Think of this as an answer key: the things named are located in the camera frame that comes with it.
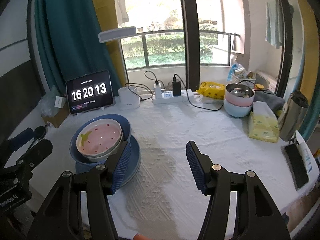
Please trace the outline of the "large blue bowl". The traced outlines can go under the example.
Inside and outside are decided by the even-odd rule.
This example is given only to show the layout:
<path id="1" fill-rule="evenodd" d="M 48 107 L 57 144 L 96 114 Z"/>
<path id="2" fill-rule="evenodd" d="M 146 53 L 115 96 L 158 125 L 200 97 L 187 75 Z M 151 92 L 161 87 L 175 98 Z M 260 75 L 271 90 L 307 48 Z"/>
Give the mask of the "large blue bowl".
<path id="1" fill-rule="evenodd" d="M 131 124 L 122 115 L 107 114 L 82 125 L 73 135 L 69 152 L 80 164 L 93 164 L 114 153 L 121 142 L 129 140 Z"/>

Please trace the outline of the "cream white bowl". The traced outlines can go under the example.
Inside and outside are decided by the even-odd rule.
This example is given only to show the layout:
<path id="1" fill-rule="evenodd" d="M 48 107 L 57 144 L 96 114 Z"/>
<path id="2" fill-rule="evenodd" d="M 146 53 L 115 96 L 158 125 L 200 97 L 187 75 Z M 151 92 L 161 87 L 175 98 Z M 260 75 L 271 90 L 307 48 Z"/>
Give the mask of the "cream white bowl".
<path id="1" fill-rule="evenodd" d="M 99 161 L 104 161 L 110 155 L 115 154 L 122 142 L 123 139 L 116 142 L 113 146 L 102 142 L 97 142 L 96 144 L 87 142 L 84 144 L 80 154 L 90 163 L 97 163 Z"/>

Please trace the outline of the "pink strawberry bowl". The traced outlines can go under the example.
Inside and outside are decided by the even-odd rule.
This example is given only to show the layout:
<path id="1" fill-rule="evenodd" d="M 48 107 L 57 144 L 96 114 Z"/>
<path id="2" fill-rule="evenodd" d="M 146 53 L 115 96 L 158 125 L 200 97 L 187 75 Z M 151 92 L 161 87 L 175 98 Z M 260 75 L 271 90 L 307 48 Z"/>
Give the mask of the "pink strawberry bowl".
<path id="1" fill-rule="evenodd" d="M 82 150 L 84 144 L 96 144 L 97 142 L 107 143 L 113 146 L 123 139 L 123 131 L 119 122 L 114 119 L 103 118 L 95 120 L 82 128 L 76 136 L 76 148 Z"/>

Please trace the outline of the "cream ceramic plate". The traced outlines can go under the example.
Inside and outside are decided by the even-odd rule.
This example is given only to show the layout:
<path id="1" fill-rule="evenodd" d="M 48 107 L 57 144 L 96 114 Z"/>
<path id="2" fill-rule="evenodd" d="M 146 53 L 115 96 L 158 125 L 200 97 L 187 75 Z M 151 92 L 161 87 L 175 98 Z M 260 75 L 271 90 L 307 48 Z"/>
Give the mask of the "cream ceramic plate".
<path id="1" fill-rule="evenodd" d="M 121 187 L 124 187 L 133 179 L 139 169 L 140 162 L 141 154 L 139 152 L 134 152 L 131 154 Z"/>

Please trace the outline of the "cardboard box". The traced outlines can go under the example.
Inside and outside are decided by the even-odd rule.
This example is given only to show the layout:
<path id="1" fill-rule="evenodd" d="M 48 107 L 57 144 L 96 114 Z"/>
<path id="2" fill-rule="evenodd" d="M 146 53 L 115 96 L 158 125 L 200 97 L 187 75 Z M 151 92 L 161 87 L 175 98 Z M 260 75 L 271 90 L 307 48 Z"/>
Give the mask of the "cardboard box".
<path id="1" fill-rule="evenodd" d="M 42 116 L 44 123 L 50 127 L 59 128 L 64 120 L 69 116 L 69 109 L 67 105 L 64 105 L 63 108 L 60 108 L 58 113 L 55 116 Z"/>

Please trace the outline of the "black smartphone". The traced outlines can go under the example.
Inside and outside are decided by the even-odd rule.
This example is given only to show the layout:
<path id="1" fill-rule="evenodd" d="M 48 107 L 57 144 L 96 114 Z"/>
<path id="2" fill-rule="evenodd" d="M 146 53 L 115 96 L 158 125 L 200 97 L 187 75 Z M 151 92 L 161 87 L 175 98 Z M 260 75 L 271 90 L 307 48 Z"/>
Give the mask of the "black smartphone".
<path id="1" fill-rule="evenodd" d="M 309 182 L 309 176 L 307 174 L 304 161 L 296 144 L 289 144 L 285 146 L 284 151 L 287 163 L 292 173 L 295 188 L 296 190 L 299 190 Z"/>

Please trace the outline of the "tablet clock display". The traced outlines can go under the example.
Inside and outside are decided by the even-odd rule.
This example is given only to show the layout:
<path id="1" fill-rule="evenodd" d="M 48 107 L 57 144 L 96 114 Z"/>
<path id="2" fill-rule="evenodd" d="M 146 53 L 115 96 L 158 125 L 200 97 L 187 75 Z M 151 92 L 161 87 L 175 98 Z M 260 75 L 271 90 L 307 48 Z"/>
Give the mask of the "tablet clock display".
<path id="1" fill-rule="evenodd" d="M 71 115 L 115 104 L 108 70 L 68 80 L 66 93 Z"/>

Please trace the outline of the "light blue plate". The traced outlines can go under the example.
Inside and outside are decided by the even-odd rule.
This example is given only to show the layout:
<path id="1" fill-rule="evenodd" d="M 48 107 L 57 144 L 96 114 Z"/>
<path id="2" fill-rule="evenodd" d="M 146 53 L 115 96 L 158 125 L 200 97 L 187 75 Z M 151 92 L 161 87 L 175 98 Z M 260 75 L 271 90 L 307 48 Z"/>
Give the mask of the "light blue plate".
<path id="1" fill-rule="evenodd" d="M 138 141 L 135 139 L 133 135 L 131 135 L 128 142 L 131 144 L 131 156 L 129 159 L 127 170 L 124 175 L 122 185 L 127 184 L 135 176 L 135 174 L 139 169 L 140 161 L 141 161 L 140 147 L 139 147 Z M 98 163 L 81 162 L 80 159 L 82 155 L 78 152 L 75 146 L 70 147 L 70 154 L 72 158 L 75 160 L 76 173 L 87 172 L 98 164 Z"/>

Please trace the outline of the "yellow tissue pack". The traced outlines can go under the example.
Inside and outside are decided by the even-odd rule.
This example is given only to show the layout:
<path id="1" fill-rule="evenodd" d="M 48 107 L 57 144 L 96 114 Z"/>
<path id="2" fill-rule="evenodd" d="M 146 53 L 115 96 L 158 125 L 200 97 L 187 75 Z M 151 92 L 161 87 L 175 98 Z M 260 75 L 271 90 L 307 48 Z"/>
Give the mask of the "yellow tissue pack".
<path id="1" fill-rule="evenodd" d="M 248 136 L 265 142 L 278 142 L 278 121 L 267 103 L 253 102 L 248 121 Z"/>

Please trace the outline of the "light blue bowl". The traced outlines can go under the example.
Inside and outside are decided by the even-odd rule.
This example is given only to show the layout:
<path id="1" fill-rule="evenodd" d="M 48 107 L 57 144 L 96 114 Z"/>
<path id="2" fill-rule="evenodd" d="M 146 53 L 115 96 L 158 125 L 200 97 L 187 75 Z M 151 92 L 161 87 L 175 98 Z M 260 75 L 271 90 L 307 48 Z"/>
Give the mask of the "light blue bowl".
<path id="1" fill-rule="evenodd" d="M 236 106 L 228 102 L 227 99 L 223 100 L 223 107 L 229 115 L 235 118 L 242 118 L 247 116 L 252 109 L 252 106 L 248 106 L 248 107 Z"/>

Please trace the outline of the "white toothbrush holder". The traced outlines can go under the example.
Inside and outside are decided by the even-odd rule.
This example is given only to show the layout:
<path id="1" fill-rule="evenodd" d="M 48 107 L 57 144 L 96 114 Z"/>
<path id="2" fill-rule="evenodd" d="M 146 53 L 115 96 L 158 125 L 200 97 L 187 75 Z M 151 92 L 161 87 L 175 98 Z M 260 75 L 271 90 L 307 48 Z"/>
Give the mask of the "white toothbrush holder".
<path id="1" fill-rule="evenodd" d="M 137 109 L 140 106 L 140 96 L 136 86 L 129 85 L 118 89 L 120 109 Z"/>

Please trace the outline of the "stainless steel tumbler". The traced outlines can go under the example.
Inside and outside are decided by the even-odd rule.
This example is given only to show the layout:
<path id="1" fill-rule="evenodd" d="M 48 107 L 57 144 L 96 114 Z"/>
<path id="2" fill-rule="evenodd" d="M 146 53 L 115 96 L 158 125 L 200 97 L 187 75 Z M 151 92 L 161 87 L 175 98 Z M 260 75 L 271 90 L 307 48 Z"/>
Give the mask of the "stainless steel tumbler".
<path id="1" fill-rule="evenodd" d="M 278 118 L 279 136 L 283 141 L 289 141 L 295 131 L 300 128 L 308 107 L 306 96 L 299 90 L 294 90 L 290 94 Z"/>

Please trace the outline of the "grey folded cloth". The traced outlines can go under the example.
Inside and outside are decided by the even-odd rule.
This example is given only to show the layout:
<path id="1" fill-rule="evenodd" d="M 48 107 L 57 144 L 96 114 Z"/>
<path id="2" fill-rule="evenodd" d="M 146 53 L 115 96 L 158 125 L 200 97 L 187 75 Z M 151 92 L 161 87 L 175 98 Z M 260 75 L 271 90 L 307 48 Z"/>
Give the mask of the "grey folded cloth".
<path id="1" fill-rule="evenodd" d="M 283 98 L 276 96 L 269 90 L 256 90 L 254 102 L 256 101 L 265 102 L 274 113 L 282 110 L 285 103 L 285 100 Z"/>

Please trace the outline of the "pink steel-lined bowl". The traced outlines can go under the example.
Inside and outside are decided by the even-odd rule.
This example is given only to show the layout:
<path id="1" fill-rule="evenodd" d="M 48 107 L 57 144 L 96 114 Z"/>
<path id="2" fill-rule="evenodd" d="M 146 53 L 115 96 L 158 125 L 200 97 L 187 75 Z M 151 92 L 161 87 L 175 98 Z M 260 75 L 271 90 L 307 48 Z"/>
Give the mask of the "pink steel-lined bowl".
<path id="1" fill-rule="evenodd" d="M 225 87 L 225 99 L 235 106 L 251 106 L 254 96 L 255 92 L 246 85 L 230 83 Z"/>

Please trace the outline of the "teal curtain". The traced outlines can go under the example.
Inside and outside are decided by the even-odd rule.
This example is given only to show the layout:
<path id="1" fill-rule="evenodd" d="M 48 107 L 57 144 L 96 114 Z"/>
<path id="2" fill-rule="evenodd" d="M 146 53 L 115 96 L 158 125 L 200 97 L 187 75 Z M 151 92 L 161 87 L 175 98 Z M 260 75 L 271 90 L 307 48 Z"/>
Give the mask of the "teal curtain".
<path id="1" fill-rule="evenodd" d="M 66 94 L 66 82 L 108 70 L 112 92 L 120 79 L 107 46 L 98 40 L 101 27 L 92 0 L 35 0 L 37 46 L 46 81 Z"/>

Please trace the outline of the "yellow snack bag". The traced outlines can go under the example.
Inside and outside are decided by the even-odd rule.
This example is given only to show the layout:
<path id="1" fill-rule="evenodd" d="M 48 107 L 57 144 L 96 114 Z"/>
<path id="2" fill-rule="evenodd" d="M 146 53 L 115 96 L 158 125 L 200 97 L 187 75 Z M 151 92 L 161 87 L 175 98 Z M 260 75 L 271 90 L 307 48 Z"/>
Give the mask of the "yellow snack bag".
<path id="1" fill-rule="evenodd" d="M 216 82 L 205 81 L 200 84 L 200 87 L 198 90 L 196 90 L 196 92 L 212 99 L 223 100 L 225 96 L 225 85 Z"/>

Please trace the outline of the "white desk lamp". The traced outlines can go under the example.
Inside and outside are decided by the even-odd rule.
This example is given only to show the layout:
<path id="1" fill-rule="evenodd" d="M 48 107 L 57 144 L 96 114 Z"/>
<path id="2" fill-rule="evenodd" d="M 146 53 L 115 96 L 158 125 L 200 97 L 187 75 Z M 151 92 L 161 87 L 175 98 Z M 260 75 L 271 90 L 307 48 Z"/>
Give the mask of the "white desk lamp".
<path id="1" fill-rule="evenodd" d="M 135 36 L 136 34 L 136 27 L 116 28 L 100 32 L 98 34 L 98 39 L 100 43 L 106 43 L 114 40 L 120 40 L 122 38 Z"/>

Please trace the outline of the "white power strip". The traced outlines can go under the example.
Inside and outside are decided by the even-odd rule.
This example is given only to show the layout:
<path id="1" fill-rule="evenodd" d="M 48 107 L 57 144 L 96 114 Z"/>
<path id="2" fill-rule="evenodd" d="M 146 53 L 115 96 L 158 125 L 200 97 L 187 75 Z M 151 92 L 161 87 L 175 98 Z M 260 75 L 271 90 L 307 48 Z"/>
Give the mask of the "white power strip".
<path id="1" fill-rule="evenodd" d="M 180 96 L 174 96 L 173 91 L 165 91 L 162 93 L 162 98 L 157 99 L 155 96 L 152 98 L 152 103 L 154 105 L 166 104 L 166 103 L 177 103 L 177 102 L 188 102 L 188 100 L 194 100 L 194 94 L 191 89 L 181 90 Z"/>

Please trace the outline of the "white charger plug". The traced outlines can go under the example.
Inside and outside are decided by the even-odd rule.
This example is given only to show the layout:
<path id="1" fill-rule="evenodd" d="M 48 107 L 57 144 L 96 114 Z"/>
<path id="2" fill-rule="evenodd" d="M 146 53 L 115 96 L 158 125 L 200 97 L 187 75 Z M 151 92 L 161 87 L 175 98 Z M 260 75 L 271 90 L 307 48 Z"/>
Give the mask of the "white charger plug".
<path id="1" fill-rule="evenodd" d="M 159 81 L 155 81 L 154 93 L 155 93 L 155 99 L 162 98 L 162 88 L 161 88 L 161 84 L 159 83 Z"/>

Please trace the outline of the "white basket with items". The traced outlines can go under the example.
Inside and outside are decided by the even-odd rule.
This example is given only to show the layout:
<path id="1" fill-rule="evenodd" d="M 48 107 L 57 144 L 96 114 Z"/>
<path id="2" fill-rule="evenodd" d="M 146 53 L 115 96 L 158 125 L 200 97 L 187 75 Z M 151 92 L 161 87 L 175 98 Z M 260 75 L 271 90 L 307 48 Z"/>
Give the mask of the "white basket with items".
<path id="1" fill-rule="evenodd" d="M 242 64 L 237 62 L 231 66 L 227 76 L 227 82 L 240 83 L 248 87 L 253 87 L 255 81 L 255 73 L 252 71 L 248 72 Z"/>

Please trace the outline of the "black power adapter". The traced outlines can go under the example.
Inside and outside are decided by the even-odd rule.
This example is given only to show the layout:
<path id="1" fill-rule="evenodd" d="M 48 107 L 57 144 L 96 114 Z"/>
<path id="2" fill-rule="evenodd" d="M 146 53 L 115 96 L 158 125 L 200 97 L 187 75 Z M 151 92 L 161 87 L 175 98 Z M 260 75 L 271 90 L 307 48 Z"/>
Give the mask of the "black power adapter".
<path id="1" fill-rule="evenodd" d="M 181 96 L 181 82 L 173 81 L 172 82 L 172 94 L 173 96 Z"/>

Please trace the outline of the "hanging light blue towel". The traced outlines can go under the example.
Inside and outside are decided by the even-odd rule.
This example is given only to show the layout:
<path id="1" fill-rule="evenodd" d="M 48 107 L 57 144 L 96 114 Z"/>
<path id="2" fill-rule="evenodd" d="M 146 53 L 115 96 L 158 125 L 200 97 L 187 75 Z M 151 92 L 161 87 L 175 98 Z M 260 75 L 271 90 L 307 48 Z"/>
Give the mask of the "hanging light blue towel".
<path id="1" fill-rule="evenodd" d="M 276 49 L 283 45 L 283 16 L 278 0 L 266 4 L 265 40 Z"/>

